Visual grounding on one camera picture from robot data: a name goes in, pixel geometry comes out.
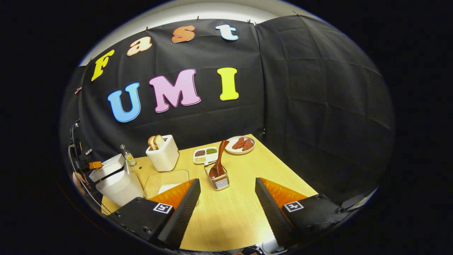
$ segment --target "seasoning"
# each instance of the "seasoning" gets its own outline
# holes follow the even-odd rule
[[[195,163],[202,163],[206,161],[206,157],[197,157],[195,158]]]
[[[198,157],[198,156],[203,156],[205,153],[204,153],[204,150],[201,150],[201,151],[197,151],[195,153],[195,156]]]
[[[216,153],[216,152],[217,152],[216,149],[207,149],[207,150],[206,150],[206,153],[207,153],[207,154],[213,154],[213,153]]]

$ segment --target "letter m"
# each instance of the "letter m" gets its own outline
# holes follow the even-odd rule
[[[195,83],[193,81],[195,73],[195,69],[186,69],[179,72],[174,86],[164,76],[158,76],[149,81],[149,84],[154,87],[157,102],[155,110],[157,113],[165,112],[170,108],[165,102],[164,97],[173,105],[173,107],[178,106],[179,96],[181,94],[183,96],[181,104],[184,106],[196,104],[201,101],[201,98],[197,96]]]

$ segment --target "glass bottle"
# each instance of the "glass bottle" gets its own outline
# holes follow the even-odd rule
[[[124,144],[121,144],[120,149],[123,150],[122,154],[131,167],[137,165],[137,161],[135,161],[129,150],[126,150],[126,146],[124,146]]]

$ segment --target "white device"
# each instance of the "white device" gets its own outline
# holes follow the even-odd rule
[[[102,167],[90,174],[97,182],[96,189],[118,206],[124,206],[136,197],[143,197],[143,188],[134,171],[118,154],[102,163]]]
[[[174,169],[179,158],[179,150],[172,135],[162,136],[165,140],[162,148],[152,151],[150,147],[146,155],[158,172],[169,172]]]

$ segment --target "white ceiling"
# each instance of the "white ceiling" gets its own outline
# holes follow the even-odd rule
[[[200,19],[228,19],[261,23],[273,18],[293,15],[313,16],[313,14],[289,3],[279,0],[174,0],[138,14],[106,36],[82,60],[86,65],[113,44],[133,34],[143,31],[147,26],[153,28],[176,21]]]

